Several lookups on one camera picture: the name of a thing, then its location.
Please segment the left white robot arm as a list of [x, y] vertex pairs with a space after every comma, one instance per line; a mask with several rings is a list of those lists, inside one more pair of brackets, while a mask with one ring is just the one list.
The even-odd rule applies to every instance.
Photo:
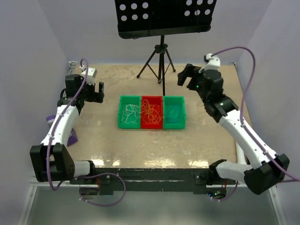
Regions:
[[102, 103], [104, 83], [95, 84], [78, 74], [65, 77], [65, 89], [57, 102], [55, 119], [46, 137], [39, 145], [32, 146], [30, 158], [37, 181], [65, 181], [75, 177], [92, 184], [97, 179], [97, 172], [92, 169], [92, 162], [74, 161], [67, 151], [67, 143], [75, 121], [79, 117], [85, 102]]

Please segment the red bin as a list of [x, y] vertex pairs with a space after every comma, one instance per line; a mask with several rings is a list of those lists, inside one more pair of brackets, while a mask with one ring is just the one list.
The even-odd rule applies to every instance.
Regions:
[[142, 96], [141, 98], [141, 129], [163, 128], [163, 97]]

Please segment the green bin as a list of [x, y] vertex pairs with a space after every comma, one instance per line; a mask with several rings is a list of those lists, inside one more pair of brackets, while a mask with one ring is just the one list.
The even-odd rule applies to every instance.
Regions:
[[141, 128], [141, 96], [121, 95], [118, 110], [118, 128]]
[[163, 129], [185, 129], [186, 109], [183, 96], [163, 96]]

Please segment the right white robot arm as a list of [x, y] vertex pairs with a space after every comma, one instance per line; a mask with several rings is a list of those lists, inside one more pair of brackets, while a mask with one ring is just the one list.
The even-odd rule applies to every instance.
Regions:
[[220, 184], [224, 179], [245, 183], [256, 195], [283, 181], [290, 160], [285, 154], [278, 155], [253, 131], [245, 121], [234, 101], [223, 93], [224, 80], [216, 69], [205, 70], [187, 64], [178, 73], [178, 86], [186, 78], [189, 90], [196, 91], [204, 104], [206, 113], [221, 125], [241, 147], [249, 164], [231, 163], [225, 159], [209, 166], [208, 184]]

